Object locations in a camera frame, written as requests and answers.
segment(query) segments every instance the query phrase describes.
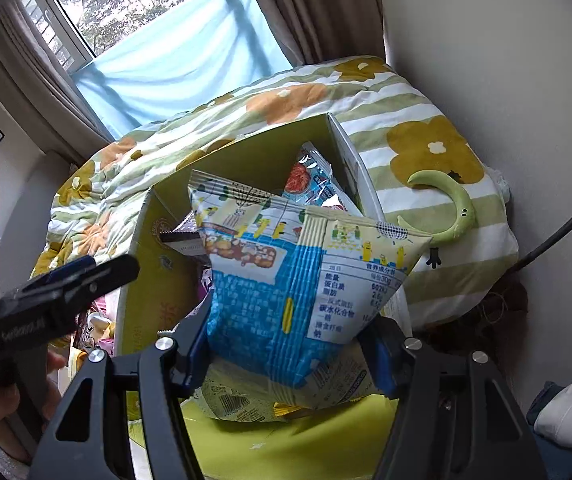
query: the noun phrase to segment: brown curtain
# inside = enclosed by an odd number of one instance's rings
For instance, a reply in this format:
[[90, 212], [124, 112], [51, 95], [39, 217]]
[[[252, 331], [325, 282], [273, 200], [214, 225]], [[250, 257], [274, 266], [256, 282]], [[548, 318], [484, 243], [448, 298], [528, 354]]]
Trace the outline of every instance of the brown curtain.
[[294, 65], [345, 56], [386, 57], [381, 0], [257, 0]]
[[82, 164], [112, 141], [20, 0], [0, 0], [0, 101], [43, 152]]

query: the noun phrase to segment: silver screw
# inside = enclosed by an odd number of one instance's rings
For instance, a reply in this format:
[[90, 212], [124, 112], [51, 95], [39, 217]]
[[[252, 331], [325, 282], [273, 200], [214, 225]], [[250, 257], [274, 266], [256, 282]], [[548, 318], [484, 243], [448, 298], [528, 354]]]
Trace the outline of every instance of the silver screw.
[[104, 352], [101, 348], [93, 350], [90, 352], [88, 359], [90, 362], [98, 363], [99, 361], [103, 361], [103, 358], [106, 356], [106, 352]]
[[473, 352], [473, 361], [482, 365], [488, 362], [488, 356], [481, 350], [476, 350]]
[[167, 350], [172, 348], [175, 344], [175, 340], [172, 337], [160, 337], [155, 341], [155, 348], [158, 350]]
[[403, 342], [403, 346], [409, 350], [419, 350], [421, 348], [421, 341], [416, 337], [409, 337]]

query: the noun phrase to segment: blue curtain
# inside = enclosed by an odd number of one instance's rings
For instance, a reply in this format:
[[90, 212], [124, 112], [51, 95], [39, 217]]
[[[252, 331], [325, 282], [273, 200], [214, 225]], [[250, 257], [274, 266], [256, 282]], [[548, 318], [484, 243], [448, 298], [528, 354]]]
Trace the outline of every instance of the blue curtain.
[[72, 79], [119, 139], [290, 68], [256, 0], [188, 0]]

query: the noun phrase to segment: finger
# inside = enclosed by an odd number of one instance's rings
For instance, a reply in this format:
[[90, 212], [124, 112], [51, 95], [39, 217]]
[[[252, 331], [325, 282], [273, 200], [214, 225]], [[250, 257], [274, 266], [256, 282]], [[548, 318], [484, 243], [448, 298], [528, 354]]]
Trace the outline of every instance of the finger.
[[48, 358], [46, 360], [46, 375], [55, 370], [60, 370], [66, 366], [66, 358], [53, 351], [48, 350]]
[[14, 413], [19, 407], [19, 391], [15, 385], [0, 388], [0, 447], [11, 457], [21, 462], [27, 462], [30, 457], [4, 417]]
[[56, 387], [56, 384], [48, 380], [46, 400], [44, 402], [43, 408], [41, 409], [41, 413], [43, 414], [44, 419], [50, 420], [54, 416], [54, 412], [56, 412], [56, 407], [60, 401], [61, 393], [59, 393], [59, 389]]

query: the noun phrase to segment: striped bedding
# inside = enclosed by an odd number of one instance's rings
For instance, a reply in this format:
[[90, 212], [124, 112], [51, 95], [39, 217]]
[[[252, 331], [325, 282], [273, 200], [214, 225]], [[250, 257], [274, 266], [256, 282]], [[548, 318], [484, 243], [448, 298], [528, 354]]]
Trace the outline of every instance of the striped bedding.
[[364, 160], [388, 221], [448, 228], [454, 205], [435, 189], [411, 189], [410, 173], [445, 171], [473, 200], [475, 228], [427, 254], [405, 282], [415, 328], [463, 315], [516, 261], [518, 246], [499, 189], [466, 141], [421, 92], [381, 59], [352, 57], [262, 79], [179, 118], [148, 124], [96, 153], [53, 199], [46, 247], [34, 274], [83, 254], [101, 263], [128, 251], [146, 190], [178, 168], [244, 136], [333, 113]]

